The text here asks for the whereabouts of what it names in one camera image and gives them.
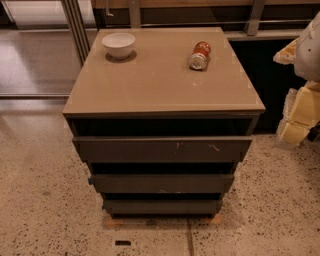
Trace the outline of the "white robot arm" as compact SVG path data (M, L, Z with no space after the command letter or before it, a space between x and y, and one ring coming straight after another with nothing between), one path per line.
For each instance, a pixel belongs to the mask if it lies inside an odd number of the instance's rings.
M278 145L298 147L305 139L320 141L320 12L301 35L277 52L273 61L294 66L295 75L306 83L290 88L277 128Z

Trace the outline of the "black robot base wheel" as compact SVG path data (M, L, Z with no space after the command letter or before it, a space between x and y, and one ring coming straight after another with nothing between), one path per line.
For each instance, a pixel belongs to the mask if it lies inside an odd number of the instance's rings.
M320 141L320 122L310 130L307 139L310 142Z

